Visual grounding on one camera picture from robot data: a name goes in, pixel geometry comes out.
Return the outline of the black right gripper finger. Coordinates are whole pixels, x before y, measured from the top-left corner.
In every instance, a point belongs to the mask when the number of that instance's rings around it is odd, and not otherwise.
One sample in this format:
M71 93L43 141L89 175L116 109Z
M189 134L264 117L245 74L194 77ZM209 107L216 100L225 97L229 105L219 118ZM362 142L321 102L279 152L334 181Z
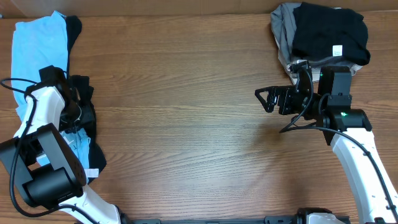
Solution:
M279 87L278 86L269 86L265 88L260 88L257 90L257 94L260 96L261 93L268 93L268 95L279 96Z
M273 112L274 106L277 104L277 96L268 95L267 93L267 98L264 99L261 95L257 94L257 90L255 90L254 95L267 113Z

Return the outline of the light blue printed t-shirt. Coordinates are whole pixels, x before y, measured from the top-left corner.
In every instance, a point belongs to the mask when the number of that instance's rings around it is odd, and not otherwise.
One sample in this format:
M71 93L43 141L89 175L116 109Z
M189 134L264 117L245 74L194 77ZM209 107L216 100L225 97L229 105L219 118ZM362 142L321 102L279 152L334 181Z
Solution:
M26 90L31 83L24 80L39 82L39 70L50 65L61 68L69 76L69 56L81 30L77 16L64 16L57 11L31 22L16 23L12 39L11 77L15 79L12 87ZM106 165L104 159L99 165L90 159L101 152L92 142L93 135L85 128L75 133L62 131L61 135L89 172L87 181L92 182Z

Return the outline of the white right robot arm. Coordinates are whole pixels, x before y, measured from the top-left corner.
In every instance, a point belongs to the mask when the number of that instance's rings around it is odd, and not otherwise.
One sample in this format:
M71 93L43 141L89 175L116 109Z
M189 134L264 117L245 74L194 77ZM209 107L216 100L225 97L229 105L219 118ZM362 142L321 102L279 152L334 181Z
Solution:
M348 67L326 66L313 85L308 62L291 66L296 84L269 86L254 94L268 113L291 115L280 132L318 130L339 159L354 196L361 223L397 223L397 192L379 157L373 127L361 109L351 107Z

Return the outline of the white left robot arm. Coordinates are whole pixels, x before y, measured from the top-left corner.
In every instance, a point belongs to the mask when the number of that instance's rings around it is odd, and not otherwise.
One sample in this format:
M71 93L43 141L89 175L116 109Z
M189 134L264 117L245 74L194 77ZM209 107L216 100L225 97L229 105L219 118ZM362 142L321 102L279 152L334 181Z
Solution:
M53 65L39 75L39 82L22 91L27 111L20 128L1 143L13 206L31 218L63 211L80 223L130 223L119 207L88 185L82 163L61 135L82 129L89 137L96 135L89 78L67 78Z

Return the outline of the beige folded garment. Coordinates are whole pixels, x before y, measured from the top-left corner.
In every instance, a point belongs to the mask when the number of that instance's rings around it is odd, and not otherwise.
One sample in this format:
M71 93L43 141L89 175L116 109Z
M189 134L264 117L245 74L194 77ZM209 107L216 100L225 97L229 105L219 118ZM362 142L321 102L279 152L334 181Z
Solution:
M304 59L295 59L288 61L284 55L283 51L278 47L278 59L281 62L285 72L290 77L292 83L295 85L299 79L298 73L294 73L290 71L290 67L292 65L298 64L300 62L305 62ZM342 56L337 57L326 57L321 60L316 61L308 61L312 68L312 80L314 83L318 82L320 79L320 70L325 66L346 66L350 69L352 76L356 75L357 71L362 69L362 66L357 65L353 62L345 60Z

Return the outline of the black garment on left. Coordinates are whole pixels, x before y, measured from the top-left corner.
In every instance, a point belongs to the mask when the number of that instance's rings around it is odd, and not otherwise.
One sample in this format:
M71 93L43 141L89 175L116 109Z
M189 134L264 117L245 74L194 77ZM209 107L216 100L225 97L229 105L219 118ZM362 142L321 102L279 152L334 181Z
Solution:
M89 170L88 177L97 178L107 162L103 151L96 143L96 113L91 102L94 88L90 86L88 76L70 74L70 61L67 62L66 75L74 89L74 99L82 110L82 118L76 123L75 130L68 132L77 140L72 149L77 153L83 167Z

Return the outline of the black folded t-shirt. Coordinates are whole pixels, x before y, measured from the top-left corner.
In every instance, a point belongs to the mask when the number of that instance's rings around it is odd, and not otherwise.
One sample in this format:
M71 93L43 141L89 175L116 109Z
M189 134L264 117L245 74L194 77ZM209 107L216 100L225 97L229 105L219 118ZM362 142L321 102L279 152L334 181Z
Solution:
M363 16L351 9L333 9L307 2L293 10L296 31L292 53L321 60L340 57L364 66L370 62L368 28Z

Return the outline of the grey folded garment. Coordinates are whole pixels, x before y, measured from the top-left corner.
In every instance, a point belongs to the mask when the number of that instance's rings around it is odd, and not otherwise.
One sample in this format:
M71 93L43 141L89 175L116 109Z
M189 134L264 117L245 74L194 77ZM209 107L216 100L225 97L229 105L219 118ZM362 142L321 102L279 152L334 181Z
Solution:
M278 59L281 64L286 67L298 61L308 60L314 67L329 65L352 67L354 63L345 60L342 56L326 56L316 59L311 56L295 56L292 53L294 35L297 30L294 9L299 6L301 3L282 3L271 12L271 31L278 47Z

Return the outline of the brown cardboard back panel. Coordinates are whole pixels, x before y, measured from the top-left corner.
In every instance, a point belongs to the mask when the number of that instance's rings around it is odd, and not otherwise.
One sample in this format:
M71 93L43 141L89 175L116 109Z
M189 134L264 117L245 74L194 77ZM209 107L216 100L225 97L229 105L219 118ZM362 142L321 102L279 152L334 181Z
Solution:
M35 18L53 11L82 17L268 14L283 2L302 0L1 0L1 15Z

